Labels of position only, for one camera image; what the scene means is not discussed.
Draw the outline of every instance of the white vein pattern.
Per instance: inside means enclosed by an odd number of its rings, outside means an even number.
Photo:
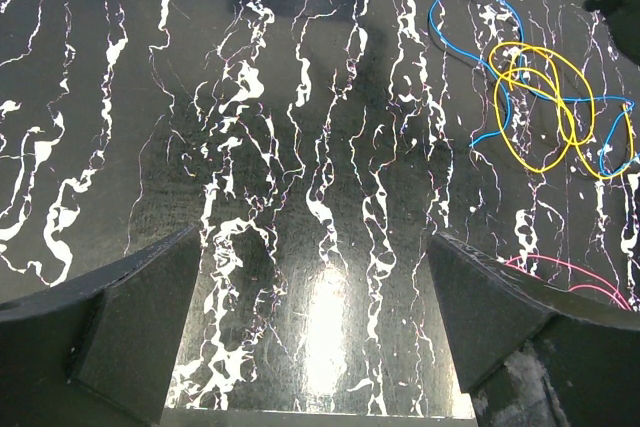
[[[470,416],[429,237],[585,265],[637,308],[640,181],[596,182],[571,158],[530,175],[501,139],[470,149],[495,127],[491,85],[430,38],[432,1],[0,0],[15,37],[0,50],[2,274],[43,288],[86,271],[74,236],[103,220],[117,227],[95,236],[116,256],[196,224],[200,275],[167,406]],[[575,60],[597,92],[638,95],[638,69],[582,1],[509,0],[527,38]],[[517,35],[495,3],[447,0],[434,20],[479,55]],[[105,48],[87,85],[91,43]],[[41,74],[53,87],[17,87],[54,55]],[[558,136],[532,125],[551,107],[522,92],[512,105],[516,149],[549,161]],[[121,163],[122,183],[106,172]],[[526,265],[560,288],[579,280]]]

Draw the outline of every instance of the black marble surface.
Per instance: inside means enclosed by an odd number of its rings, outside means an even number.
[[[429,37],[432,1],[0,0],[0,300],[195,223],[167,405],[457,417],[435,231],[588,266],[637,305],[637,175],[596,182],[573,156],[530,175],[500,139],[471,150],[495,127],[485,76]],[[583,0],[509,1],[596,91],[640,100]],[[513,35],[498,14],[451,0],[440,17],[486,54]],[[522,106],[541,161],[555,114]],[[600,141],[617,112],[600,106]]]

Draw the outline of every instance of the blue wire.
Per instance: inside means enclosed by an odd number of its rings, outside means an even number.
[[[476,62],[478,62],[479,64],[481,64],[483,67],[485,67],[489,73],[491,73],[491,75],[493,76],[493,78],[496,80],[496,82],[499,82],[499,76],[498,73],[495,72],[492,68],[491,65],[489,65],[487,62],[485,62],[482,58],[473,55],[471,52],[467,52],[466,50],[462,50],[458,47],[456,47],[455,45],[453,45],[451,42],[449,42],[449,39],[447,39],[447,37],[442,33],[442,31],[436,26],[435,22],[433,21],[433,12],[436,8],[437,5],[440,4],[441,0],[435,0],[433,2],[433,4],[431,4],[431,8],[429,9],[429,14],[427,15],[428,20],[429,20],[429,25],[431,26],[431,30],[433,32],[436,33],[436,35],[440,38],[440,41],[449,49],[453,50],[454,52],[457,52],[461,55],[464,55],[465,57],[468,57],[472,60],[475,60]],[[516,9],[509,4],[506,0],[495,0],[498,3],[502,4],[504,7],[507,8],[507,10],[509,10],[509,12],[514,16],[514,18],[516,19],[516,22],[518,24],[518,36],[519,36],[519,41],[520,42],[524,42],[524,28],[523,25],[524,23],[522,22],[522,19],[520,18],[520,16],[518,15],[518,13],[516,12]],[[523,57],[520,56],[518,58],[518,67],[522,67],[522,62],[523,62]],[[525,79],[523,78],[523,72],[520,72],[520,81],[522,83],[526,83]],[[509,94],[507,92],[507,89],[504,87],[504,85],[502,84],[502,82],[500,82],[500,88],[502,90],[502,93],[504,94],[504,98],[506,99],[506,115],[505,115],[505,120],[504,120],[504,124],[502,126],[502,130],[506,130],[507,127],[509,126],[509,124],[511,123],[511,101],[509,98]],[[538,98],[541,98],[543,100],[553,100],[551,99],[551,97],[546,96],[546,95],[542,95],[539,94],[537,92],[533,92],[530,91],[533,95],[535,95]],[[578,104],[578,103],[585,103],[585,102],[591,102],[591,98],[588,97],[563,97],[562,98],[563,102],[565,103],[574,103],[574,104]],[[618,126],[618,123],[620,122],[620,120],[622,119],[622,117],[625,114],[629,114],[631,115],[631,112],[633,111],[634,107],[636,106],[636,103],[631,100],[628,99],[626,97],[621,97],[621,96],[617,96],[617,95],[601,95],[599,97],[594,97],[593,98],[594,101],[609,101],[609,100],[618,100],[621,102],[624,102],[628,107],[626,110],[624,110],[623,112],[621,112],[620,114],[618,114],[618,116],[616,117],[616,120],[613,122],[613,125],[611,127],[611,130],[609,131],[609,134],[607,135],[607,138],[602,146],[602,149],[600,150],[600,154],[599,154],[599,167],[600,167],[600,174],[602,174],[605,177],[611,177],[613,175],[616,175],[618,172],[620,172],[621,170],[625,169],[629,164],[631,164],[632,162],[636,161],[638,159],[638,157],[640,157],[640,153],[636,154],[631,160],[625,162],[624,164],[622,164],[620,167],[618,167],[615,171],[610,172],[606,169],[606,167],[604,166],[604,157],[605,157],[605,150],[607,150],[607,147],[609,146],[609,142],[611,141],[611,137],[613,137],[613,134],[616,131],[616,128]],[[481,135],[480,137],[478,137],[477,139],[474,139],[471,144],[469,145],[470,147],[475,147],[475,145],[478,142],[482,142],[485,139],[488,139],[490,137],[495,137],[497,135],[500,135],[500,131],[495,131],[495,132],[489,132],[486,134]]]

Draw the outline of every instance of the tangled cable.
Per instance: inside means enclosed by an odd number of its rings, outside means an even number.
[[[447,48],[461,55],[464,55],[465,57],[473,59],[476,62],[483,65],[496,80],[493,103],[495,108],[496,119],[500,128],[495,132],[483,134],[477,139],[473,140],[471,142],[471,147],[475,147],[476,144],[478,144],[479,142],[489,137],[501,135],[507,147],[509,148],[509,151],[516,158],[516,160],[521,165],[523,165],[526,169],[538,174],[545,173],[553,169],[554,167],[556,167],[565,158],[569,149],[571,147],[574,147],[576,149],[578,157],[584,164],[587,171],[594,177],[601,180],[612,179],[614,177],[622,175],[622,173],[624,173],[624,171],[629,168],[629,165],[640,156],[640,154],[635,154],[634,142],[633,142],[633,125],[631,123],[631,118],[630,118],[630,113],[635,107],[635,102],[631,99],[627,99],[625,97],[616,96],[616,95],[594,96],[593,91],[591,89],[591,85],[589,84],[589,81],[585,78],[582,71],[578,69],[574,64],[572,64],[569,60],[567,60],[565,57],[563,57],[562,55],[558,54],[557,52],[551,49],[527,44],[524,40],[524,28],[523,28],[522,20],[520,19],[520,16],[516,12],[516,10],[508,2],[506,2],[505,0],[495,0],[499,2],[501,5],[503,5],[504,7],[506,7],[507,10],[509,10],[511,15],[516,20],[517,28],[518,28],[518,40],[502,42],[498,44],[496,47],[493,48],[493,50],[489,54],[488,62],[487,62],[482,58],[453,45],[445,37],[442,31],[436,26],[434,22],[433,14],[436,6],[440,5],[441,1],[442,0],[435,0],[431,5],[431,8],[429,9],[428,20],[429,20],[429,25],[431,27],[432,32],[434,32],[440,38],[442,43]],[[501,71],[495,65],[495,57],[498,52],[503,51],[504,49],[510,49],[515,52],[511,55],[511,60],[509,62],[508,68],[506,70]],[[541,72],[537,69],[525,66],[524,54],[527,52],[531,52],[534,55],[539,55],[543,57],[543,59],[545,60],[545,63],[551,68],[552,76],[549,76],[548,74]],[[588,97],[563,97],[561,95],[560,78],[558,74],[558,68],[555,63],[556,60],[562,62],[563,64],[568,66],[571,70],[573,70],[576,73],[576,75],[580,78],[580,80],[586,87],[588,92]],[[538,77],[542,82],[542,84],[546,84],[546,86],[549,87],[550,92],[534,87],[533,85],[527,83],[525,81],[526,76]],[[560,132],[560,135],[562,136],[562,139],[565,142],[565,145],[562,148],[559,156],[550,164],[544,165],[542,167],[532,166],[520,154],[518,154],[518,152],[512,145],[511,140],[507,137],[506,130],[511,125],[512,108],[511,108],[511,99],[509,96],[509,92],[507,91],[507,88],[505,87],[505,85],[509,87],[509,91],[512,91],[513,88],[516,86],[521,87],[526,89],[535,97],[538,97],[545,101],[551,101],[555,103],[556,114],[558,119],[558,130]],[[505,99],[506,113],[505,113],[504,122],[501,122],[501,114],[500,114],[500,107],[499,107],[500,92],[502,92],[503,97]],[[595,171],[589,164],[588,159],[586,158],[585,154],[581,150],[581,147],[586,143],[591,142],[592,139],[594,139],[595,119],[596,119],[595,102],[609,101],[609,100],[620,102],[622,107],[622,112],[618,114],[615,121],[613,122],[611,130],[609,131],[609,134],[607,135],[606,140],[599,151],[599,154],[598,154],[599,171]],[[589,132],[582,140],[579,140],[578,133],[577,133],[578,122],[576,120],[575,115],[573,114],[571,109],[567,106],[567,104],[581,104],[581,103],[589,104],[591,115],[590,115]],[[565,127],[563,124],[563,118],[565,117],[569,123],[568,133],[565,131]],[[605,157],[607,152],[611,150],[611,146],[610,146],[611,138],[613,137],[613,134],[616,131],[618,123],[622,120],[622,118],[625,119],[627,131],[628,131],[629,160],[624,162],[620,167],[618,167],[614,171],[610,171],[605,166]]]

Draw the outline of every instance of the red wire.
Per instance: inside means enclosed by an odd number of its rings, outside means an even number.
[[[569,292],[573,292],[574,290],[578,290],[578,289],[593,289],[593,290],[597,290],[598,292],[602,292],[603,294],[606,294],[609,297],[611,297],[611,299],[614,300],[620,306],[621,309],[630,310],[622,302],[616,299],[615,295],[613,295],[608,290],[603,289],[602,287],[598,287],[597,285],[589,285],[589,284],[574,285],[569,289]]]
[[[620,300],[622,301],[622,305],[624,305],[624,308],[626,310],[632,310],[631,306],[628,304],[627,300],[623,297],[623,295],[620,293],[620,291],[618,289],[616,289],[613,285],[611,285],[607,280],[605,280],[602,277],[600,277],[599,275],[594,274],[593,272],[589,272],[588,270],[583,269],[582,267],[578,267],[577,265],[573,265],[573,264],[570,264],[568,262],[563,262],[562,260],[554,259],[553,257],[547,257],[546,255],[527,254],[527,258],[528,257],[531,257],[532,259],[541,259],[541,260],[548,260],[550,262],[555,262],[557,264],[564,265],[565,267],[567,267],[569,269],[577,270],[578,272],[582,272],[583,274],[588,275],[589,277],[592,277],[592,278],[594,278],[596,280],[599,280],[600,282],[605,284],[607,287],[609,287],[613,291],[613,293],[607,292],[604,289],[602,289],[602,291],[604,291],[607,295],[611,296],[618,304],[620,304],[620,302],[618,302],[618,299],[615,298],[615,296],[617,295],[620,298]],[[513,265],[514,261],[516,261],[518,259],[521,259],[521,258],[522,258],[522,256],[512,257],[507,262],[505,262],[504,265],[507,265],[507,266],[512,267],[514,269],[523,270],[523,269],[520,269],[519,267]],[[583,285],[576,286],[576,287],[584,288],[584,286],[586,286],[586,285],[587,284],[583,284]]]

